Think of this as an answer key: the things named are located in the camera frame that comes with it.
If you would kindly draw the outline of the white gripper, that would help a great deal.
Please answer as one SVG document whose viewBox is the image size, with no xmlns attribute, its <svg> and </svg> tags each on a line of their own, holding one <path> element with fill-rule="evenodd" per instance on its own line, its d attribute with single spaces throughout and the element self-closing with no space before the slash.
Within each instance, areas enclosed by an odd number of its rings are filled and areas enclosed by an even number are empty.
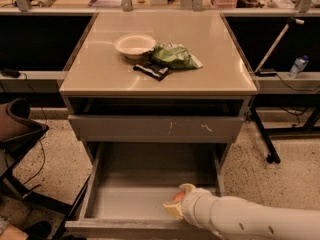
<svg viewBox="0 0 320 240">
<path fill-rule="evenodd" d="M 166 201 L 163 207 L 175 219 L 185 219 L 189 224 L 200 229 L 217 232 L 212 222 L 214 204 L 219 197 L 203 188 L 196 188 L 193 184 L 184 183 L 179 186 L 182 193 L 186 193 L 182 201 Z"/>
</svg>

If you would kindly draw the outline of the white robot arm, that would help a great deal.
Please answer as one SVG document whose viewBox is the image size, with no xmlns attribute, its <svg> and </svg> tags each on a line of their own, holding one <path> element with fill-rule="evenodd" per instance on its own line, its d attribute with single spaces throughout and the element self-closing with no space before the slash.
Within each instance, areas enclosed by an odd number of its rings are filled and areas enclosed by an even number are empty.
<svg viewBox="0 0 320 240">
<path fill-rule="evenodd" d="M 219 240 L 320 240 L 320 211 L 274 208 L 234 196 L 218 197 L 185 183 L 163 207 L 172 217 Z"/>
</svg>

